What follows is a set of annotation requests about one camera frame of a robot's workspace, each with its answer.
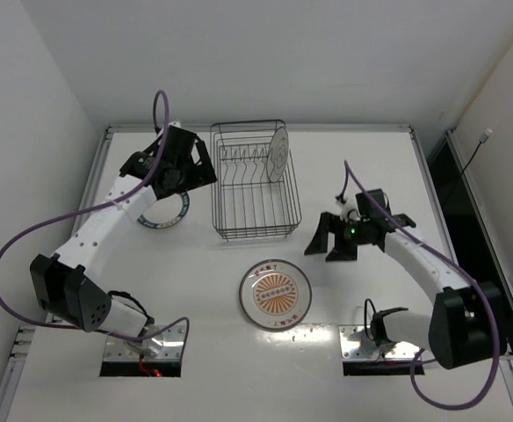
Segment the orange sunburst plate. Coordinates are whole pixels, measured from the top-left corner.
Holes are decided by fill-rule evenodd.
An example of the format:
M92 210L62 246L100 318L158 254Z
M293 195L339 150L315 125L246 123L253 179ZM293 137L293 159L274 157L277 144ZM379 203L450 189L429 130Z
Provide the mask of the orange sunburst plate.
M243 275L238 300L245 318L257 328L281 332L304 320L313 292L308 277L295 264L267 259Z

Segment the white plate grey flower pattern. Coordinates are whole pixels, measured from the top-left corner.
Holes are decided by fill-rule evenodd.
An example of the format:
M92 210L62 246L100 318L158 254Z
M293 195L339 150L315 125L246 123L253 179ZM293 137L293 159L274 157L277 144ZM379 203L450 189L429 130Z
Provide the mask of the white plate grey flower pattern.
M289 157L289 137L285 127L279 127L271 138L266 159L266 174L271 183L276 183L284 174Z

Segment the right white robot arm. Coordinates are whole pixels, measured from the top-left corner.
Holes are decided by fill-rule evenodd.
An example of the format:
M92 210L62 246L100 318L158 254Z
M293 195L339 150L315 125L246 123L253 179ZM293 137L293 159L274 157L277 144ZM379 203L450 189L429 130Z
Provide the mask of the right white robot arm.
M357 204L339 215L323 212L307 255L328 262L355 261L358 248L374 245L418 284L432 305L429 315L405 307L377 310L367 328L376 346L406 341L428 350L437 363L453 369L494 359L507 351L502 291L478 283L432 250L415 232L415 222L391 212L380 189L359 193Z

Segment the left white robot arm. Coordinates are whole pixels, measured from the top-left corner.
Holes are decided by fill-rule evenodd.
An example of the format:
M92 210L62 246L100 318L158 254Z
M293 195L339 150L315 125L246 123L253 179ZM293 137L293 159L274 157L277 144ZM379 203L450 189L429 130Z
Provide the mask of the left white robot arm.
M163 129L152 145L126 160L81 228L51 256L32 261L41 308L84 332L100 331L136 344L154 336L150 316L113 299L98 282L116 246L157 201L216 180L197 134L176 126Z

